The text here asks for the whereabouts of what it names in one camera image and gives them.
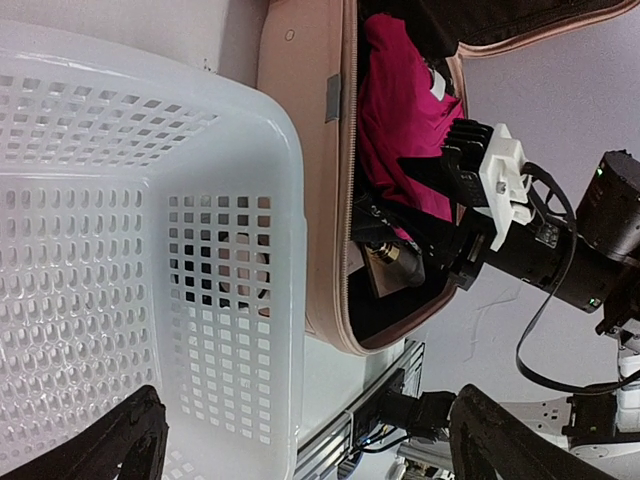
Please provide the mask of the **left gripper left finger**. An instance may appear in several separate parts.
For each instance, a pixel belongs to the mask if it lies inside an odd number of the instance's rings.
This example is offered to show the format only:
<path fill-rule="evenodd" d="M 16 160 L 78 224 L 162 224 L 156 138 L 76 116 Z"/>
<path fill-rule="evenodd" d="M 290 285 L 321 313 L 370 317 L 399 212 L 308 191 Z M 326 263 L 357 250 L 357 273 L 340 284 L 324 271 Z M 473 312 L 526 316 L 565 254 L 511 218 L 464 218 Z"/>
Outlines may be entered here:
<path fill-rule="evenodd" d="M 144 385 L 83 432 L 16 468 L 16 479 L 160 479 L 166 407 Z"/>

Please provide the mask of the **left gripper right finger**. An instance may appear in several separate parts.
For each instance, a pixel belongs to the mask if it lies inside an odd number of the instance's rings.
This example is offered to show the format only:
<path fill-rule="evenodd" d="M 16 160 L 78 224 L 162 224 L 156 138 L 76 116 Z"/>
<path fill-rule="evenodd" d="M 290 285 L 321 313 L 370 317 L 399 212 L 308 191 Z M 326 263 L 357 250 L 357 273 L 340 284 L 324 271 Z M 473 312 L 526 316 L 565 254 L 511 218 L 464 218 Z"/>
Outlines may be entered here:
<path fill-rule="evenodd" d="M 472 384 L 450 413 L 457 479 L 598 479 L 600 470 L 538 436 Z"/>

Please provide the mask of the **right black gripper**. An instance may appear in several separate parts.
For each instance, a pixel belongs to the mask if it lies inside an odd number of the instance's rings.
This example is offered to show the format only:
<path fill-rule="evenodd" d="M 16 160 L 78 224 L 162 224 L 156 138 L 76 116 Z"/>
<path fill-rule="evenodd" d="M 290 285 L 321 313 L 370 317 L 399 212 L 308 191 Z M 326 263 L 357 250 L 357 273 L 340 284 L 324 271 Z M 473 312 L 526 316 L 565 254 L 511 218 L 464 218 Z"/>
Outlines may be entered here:
<path fill-rule="evenodd" d="M 426 269 L 426 288 L 448 295 L 469 289 L 486 265 L 494 267 L 539 290 L 559 295 L 568 282 L 575 253 L 570 227 L 555 220 L 513 224 L 497 249 L 493 221 L 475 211 L 463 214 L 454 224 L 433 215 L 419 214 L 419 247 Z"/>

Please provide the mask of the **black white patterned garment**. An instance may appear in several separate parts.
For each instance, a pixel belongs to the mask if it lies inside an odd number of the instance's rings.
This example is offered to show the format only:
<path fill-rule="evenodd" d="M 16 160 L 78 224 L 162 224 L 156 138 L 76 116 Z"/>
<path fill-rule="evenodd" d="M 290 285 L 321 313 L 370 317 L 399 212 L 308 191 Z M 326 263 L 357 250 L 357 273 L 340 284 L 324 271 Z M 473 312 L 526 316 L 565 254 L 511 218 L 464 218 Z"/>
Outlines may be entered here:
<path fill-rule="evenodd" d="M 361 244 L 403 244 L 416 253 L 421 248 L 397 225 L 389 212 L 380 208 L 369 196 L 352 201 L 350 239 Z"/>

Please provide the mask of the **magenta t-shirt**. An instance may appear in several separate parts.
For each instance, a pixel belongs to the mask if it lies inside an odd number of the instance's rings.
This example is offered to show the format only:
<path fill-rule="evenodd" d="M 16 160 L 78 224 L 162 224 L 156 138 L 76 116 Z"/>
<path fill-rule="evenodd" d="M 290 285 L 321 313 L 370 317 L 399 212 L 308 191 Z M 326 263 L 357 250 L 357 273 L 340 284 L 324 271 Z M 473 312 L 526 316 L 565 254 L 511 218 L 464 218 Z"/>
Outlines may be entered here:
<path fill-rule="evenodd" d="M 376 14 L 363 32 L 370 51 L 357 97 L 362 167 L 384 198 L 451 221 L 449 199 L 409 178 L 399 160 L 439 157 L 453 121 L 463 117 L 461 101 L 419 53 L 403 20 Z"/>

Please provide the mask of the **white perforated plastic basket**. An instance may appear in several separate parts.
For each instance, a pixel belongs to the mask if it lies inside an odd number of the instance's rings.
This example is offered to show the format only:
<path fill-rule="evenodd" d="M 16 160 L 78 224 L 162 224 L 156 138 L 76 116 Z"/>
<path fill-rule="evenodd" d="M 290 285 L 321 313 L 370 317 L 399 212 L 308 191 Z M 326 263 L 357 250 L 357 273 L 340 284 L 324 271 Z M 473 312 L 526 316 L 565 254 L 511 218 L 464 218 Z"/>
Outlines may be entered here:
<path fill-rule="evenodd" d="M 267 95 L 1 24 L 1 469 L 144 386 L 166 479 L 289 479 L 304 363 L 295 128 Z"/>

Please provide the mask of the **pink hard-shell suitcase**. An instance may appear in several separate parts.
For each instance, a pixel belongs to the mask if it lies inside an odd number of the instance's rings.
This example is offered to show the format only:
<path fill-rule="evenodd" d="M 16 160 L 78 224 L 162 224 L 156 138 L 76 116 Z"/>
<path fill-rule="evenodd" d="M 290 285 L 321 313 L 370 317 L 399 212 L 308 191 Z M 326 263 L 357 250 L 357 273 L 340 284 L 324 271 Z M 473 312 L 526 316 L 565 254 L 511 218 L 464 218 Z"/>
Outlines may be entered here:
<path fill-rule="evenodd" d="M 639 231 L 613 218 L 639 170 L 595 180 L 574 219 L 505 126 L 469 118 L 464 58 L 623 15 L 631 1 L 273 1 L 258 87 L 290 116 L 309 228 L 306 330 L 354 355 L 402 340 L 485 265 L 585 312 L 639 314 Z"/>

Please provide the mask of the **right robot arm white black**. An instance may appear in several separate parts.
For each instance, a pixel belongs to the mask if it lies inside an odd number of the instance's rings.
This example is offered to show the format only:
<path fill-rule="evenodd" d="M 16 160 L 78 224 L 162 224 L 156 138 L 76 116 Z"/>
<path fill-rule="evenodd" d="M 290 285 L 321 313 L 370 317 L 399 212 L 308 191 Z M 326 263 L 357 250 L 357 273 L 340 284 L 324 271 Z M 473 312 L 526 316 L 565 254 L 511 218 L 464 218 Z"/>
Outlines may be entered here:
<path fill-rule="evenodd" d="M 586 313 L 604 310 L 595 331 L 619 343 L 620 378 L 580 387 L 543 376 L 516 361 L 529 381 L 568 394 L 568 423 L 556 427 L 554 406 L 546 403 L 532 420 L 548 437 L 563 435 L 569 450 L 604 458 L 639 450 L 639 163 L 626 151 L 604 154 L 579 207 L 540 166 L 525 162 L 517 170 L 524 182 L 529 223 L 513 221 L 497 250 L 498 232 L 482 213 L 489 196 L 479 187 L 479 171 L 465 180 L 466 158 L 446 147 L 434 168 L 419 172 L 406 159 L 414 179 L 462 200 L 467 208 L 458 225 L 426 213 L 417 217 L 416 242 L 429 262 L 458 277 L 468 288 L 484 264 L 529 283 Z"/>

